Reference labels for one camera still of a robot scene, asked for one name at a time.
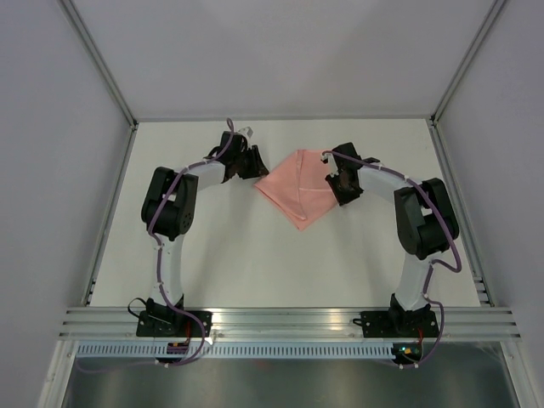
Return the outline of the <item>pink cloth napkin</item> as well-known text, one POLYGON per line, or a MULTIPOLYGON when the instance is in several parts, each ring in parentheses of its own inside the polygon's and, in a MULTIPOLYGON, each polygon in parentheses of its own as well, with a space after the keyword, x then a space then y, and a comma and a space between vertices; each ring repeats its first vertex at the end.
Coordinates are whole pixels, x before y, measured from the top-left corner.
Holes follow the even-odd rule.
POLYGON ((303 231, 337 205, 328 174, 320 150, 295 150, 254 187, 303 231))

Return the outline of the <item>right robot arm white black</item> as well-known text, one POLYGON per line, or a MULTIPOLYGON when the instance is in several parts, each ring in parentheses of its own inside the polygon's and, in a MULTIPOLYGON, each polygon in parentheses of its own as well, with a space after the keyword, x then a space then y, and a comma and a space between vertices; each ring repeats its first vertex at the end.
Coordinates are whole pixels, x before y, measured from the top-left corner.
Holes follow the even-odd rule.
POLYGON ((329 167, 326 182, 341 206, 366 192, 394 206, 399 243, 405 251, 401 278, 388 309, 388 326, 399 335, 414 331, 430 310, 428 287, 434 267, 462 270, 455 240, 460 229, 445 183, 439 178, 417 181, 374 157, 361 158, 352 143, 321 153, 329 167))

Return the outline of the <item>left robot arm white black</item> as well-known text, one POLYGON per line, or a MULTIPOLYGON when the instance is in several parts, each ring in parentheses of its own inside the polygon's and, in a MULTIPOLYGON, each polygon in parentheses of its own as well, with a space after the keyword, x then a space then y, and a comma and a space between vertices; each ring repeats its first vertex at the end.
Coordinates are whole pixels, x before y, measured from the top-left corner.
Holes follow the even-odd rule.
POLYGON ((220 144, 189 166, 154 171, 141 209, 148 235, 155 241, 156 282, 145 302, 147 320, 166 336, 185 327, 181 253, 193 224, 197 193, 233 177, 260 179, 269 173, 259 149, 251 143, 253 130, 243 127, 223 132, 220 144))

